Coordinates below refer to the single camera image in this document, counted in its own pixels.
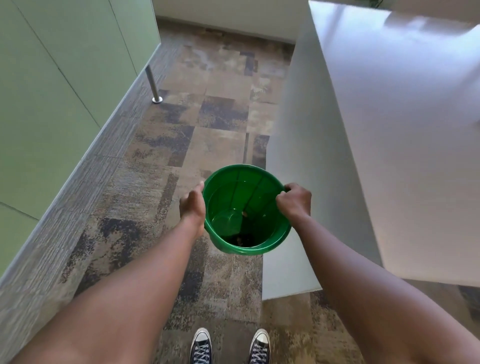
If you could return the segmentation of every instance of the green bucket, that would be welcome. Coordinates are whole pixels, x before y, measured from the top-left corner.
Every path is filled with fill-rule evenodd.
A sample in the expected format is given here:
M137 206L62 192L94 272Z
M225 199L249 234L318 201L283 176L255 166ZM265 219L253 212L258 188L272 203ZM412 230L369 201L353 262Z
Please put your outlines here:
M276 196L284 186L272 174L248 164L214 172L206 181L205 229L224 253L258 255L285 240L291 226L278 210Z

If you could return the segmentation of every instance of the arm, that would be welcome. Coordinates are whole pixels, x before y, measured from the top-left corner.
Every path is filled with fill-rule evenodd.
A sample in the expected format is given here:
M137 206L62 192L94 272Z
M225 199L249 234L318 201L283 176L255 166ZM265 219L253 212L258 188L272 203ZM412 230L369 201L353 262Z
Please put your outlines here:
M180 222L138 259L60 311L13 363L148 363L203 233L203 183L180 201Z
M313 271L369 363L478 363L480 342L426 295L356 253L310 217L295 183L277 197Z

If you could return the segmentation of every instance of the forearm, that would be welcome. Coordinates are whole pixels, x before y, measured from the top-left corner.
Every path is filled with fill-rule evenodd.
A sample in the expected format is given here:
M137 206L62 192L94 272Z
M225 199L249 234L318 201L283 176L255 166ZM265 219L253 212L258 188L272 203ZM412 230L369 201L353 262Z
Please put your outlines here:
M181 220L146 253L73 300L14 363L127 363L139 357L147 363L178 294L196 229Z
M292 223L313 270L345 326L372 361L461 362L476 339L423 293L356 253L311 217Z

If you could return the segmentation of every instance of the hand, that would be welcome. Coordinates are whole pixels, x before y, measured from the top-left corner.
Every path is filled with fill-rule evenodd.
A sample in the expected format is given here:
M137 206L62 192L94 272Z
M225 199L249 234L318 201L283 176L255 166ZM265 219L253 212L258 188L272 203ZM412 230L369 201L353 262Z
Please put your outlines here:
M282 191L276 197L280 212L293 224L297 219L310 216L312 193L296 183L285 185L288 192Z
M196 237L200 237L204 232L205 221L205 201L202 196L204 182L200 181L193 190L183 195L180 199L180 219L188 220L189 223L197 227Z

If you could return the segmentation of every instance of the black sneaker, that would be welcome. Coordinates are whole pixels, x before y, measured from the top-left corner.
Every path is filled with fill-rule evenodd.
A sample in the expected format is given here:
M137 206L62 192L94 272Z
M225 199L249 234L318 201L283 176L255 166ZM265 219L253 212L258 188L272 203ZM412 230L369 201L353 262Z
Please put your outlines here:
M270 363L270 337L264 329L258 329L250 344L249 364Z
M190 348L190 364L212 364L212 341L205 328L199 328Z

